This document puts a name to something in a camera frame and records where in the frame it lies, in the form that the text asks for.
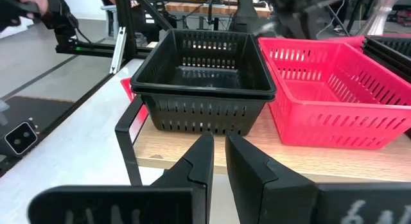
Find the white table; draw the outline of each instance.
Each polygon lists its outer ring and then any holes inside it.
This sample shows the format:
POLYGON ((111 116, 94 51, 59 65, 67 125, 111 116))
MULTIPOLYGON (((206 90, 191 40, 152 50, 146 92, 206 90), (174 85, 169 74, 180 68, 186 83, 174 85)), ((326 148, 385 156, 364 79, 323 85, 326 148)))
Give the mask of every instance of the white table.
MULTIPOLYGON (((130 61, 0 178, 0 223, 28 223, 31 199, 51 187, 130 185, 114 127, 130 103, 120 80, 132 76, 142 63, 130 61)), ((151 170, 155 172, 141 172, 144 184, 162 173, 151 170)))

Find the black plastic basket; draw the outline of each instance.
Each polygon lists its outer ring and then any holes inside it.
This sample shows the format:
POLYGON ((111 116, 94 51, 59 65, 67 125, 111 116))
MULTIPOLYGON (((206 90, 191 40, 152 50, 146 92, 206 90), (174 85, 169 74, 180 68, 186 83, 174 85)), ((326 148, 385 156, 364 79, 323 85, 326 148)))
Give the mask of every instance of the black plastic basket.
MULTIPOLYGON (((364 54, 402 79, 411 83, 411 39, 404 37, 367 37, 364 54)), ((411 137, 411 129, 406 134, 411 137)))
POLYGON ((170 30, 131 78, 159 130, 247 135, 276 87, 246 33, 170 30))

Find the wooden table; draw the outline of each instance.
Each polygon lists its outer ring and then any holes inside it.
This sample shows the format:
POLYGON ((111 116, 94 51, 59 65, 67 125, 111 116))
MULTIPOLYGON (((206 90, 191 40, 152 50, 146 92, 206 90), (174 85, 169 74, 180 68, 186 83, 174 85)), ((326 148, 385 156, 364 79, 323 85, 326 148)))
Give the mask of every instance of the wooden table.
MULTIPOLYGON (((150 117, 134 146, 140 166, 169 169, 198 134, 158 131, 150 117)), ((317 182, 411 182, 411 140, 402 135, 382 150, 284 146, 266 106, 245 137, 280 163, 317 182)), ((227 173, 225 137, 214 136, 214 172, 227 173)))
MULTIPOLYGON (((208 6, 200 6, 197 3, 167 3, 166 10, 170 13, 172 12, 179 12, 179 13, 200 13, 200 14, 208 14, 208 6)), ((214 6, 212 9, 213 15, 227 15, 229 16, 231 13, 237 11, 237 6, 214 6)), ((257 14, 259 16, 269 17, 270 10, 268 8, 258 8, 256 7, 257 14)))

